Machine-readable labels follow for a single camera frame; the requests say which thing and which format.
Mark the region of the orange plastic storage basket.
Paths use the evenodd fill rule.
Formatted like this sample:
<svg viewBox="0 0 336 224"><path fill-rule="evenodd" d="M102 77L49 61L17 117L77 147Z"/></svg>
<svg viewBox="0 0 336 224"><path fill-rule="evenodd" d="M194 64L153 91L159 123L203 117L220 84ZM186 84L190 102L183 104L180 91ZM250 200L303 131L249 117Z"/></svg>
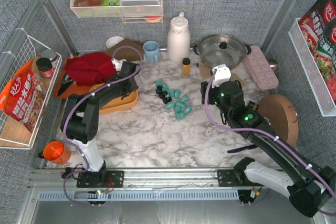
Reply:
<svg viewBox="0 0 336 224"><path fill-rule="evenodd" d="M99 114L109 114L134 107L138 102L138 91L136 86L130 83L117 83L103 89L102 84L93 86L89 92L95 93L99 100Z"/></svg>

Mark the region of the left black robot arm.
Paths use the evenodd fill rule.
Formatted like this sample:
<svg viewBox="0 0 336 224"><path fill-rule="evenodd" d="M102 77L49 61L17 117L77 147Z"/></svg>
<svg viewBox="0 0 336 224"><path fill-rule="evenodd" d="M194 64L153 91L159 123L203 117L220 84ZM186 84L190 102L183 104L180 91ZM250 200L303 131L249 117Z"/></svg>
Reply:
<svg viewBox="0 0 336 224"><path fill-rule="evenodd" d="M77 149L87 171L99 172L104 164L95 140L100 110L112 100L123 99L138 89L134 76L140 69L141 64L124 61L121 70L103 85L86 94L72 94L67 99L60 126L63 140Z"/></svg>

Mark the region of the red cloth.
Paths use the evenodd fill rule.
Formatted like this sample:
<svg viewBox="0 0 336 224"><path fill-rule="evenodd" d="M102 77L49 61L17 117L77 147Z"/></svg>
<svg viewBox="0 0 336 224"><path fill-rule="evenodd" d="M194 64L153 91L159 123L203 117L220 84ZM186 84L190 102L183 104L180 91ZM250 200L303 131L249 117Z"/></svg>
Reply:
<svg viewBox="0 0 336 224"><path fill-rule="evenodd" d="M68 59L66 74L78 86L94 86L106 82L116 73L112 58L104 52L92 52Z"/></svg>

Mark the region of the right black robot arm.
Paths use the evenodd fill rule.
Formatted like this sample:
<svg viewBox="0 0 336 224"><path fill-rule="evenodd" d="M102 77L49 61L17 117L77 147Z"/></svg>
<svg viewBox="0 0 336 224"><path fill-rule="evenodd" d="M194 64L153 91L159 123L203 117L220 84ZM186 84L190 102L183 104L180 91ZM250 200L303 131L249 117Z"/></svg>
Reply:
<svg viewBox="0 0 336 224"><path fill-rule="evenodd" d="M218 87L202 82L201 96L206 116L214 126L241 135L282 169L274 170L245 157L233 168L237 183L266 186L288 198L306 217L318 212L335 216L322 209L329 199L335 199L335 171L310 162L276 134L263 116L245 104L238 81L227 81Z"/></svg>

